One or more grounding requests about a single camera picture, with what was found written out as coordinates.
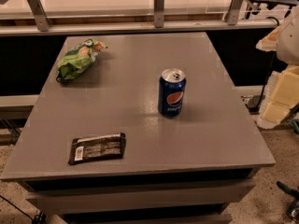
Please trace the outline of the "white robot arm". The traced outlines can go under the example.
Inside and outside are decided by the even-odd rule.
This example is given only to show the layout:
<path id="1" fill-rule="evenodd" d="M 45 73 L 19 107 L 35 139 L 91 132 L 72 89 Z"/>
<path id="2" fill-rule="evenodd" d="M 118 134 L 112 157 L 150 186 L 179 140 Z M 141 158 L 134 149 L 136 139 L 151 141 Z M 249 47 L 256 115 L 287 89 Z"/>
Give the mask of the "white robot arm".
<path id="1" fill-rule="evenodd" d="M 290 65 L 299 65 L 299 7 L 293 7 L 289 16 L 262 38 L 256 49 L 275 51 L 279 60 Z"/>

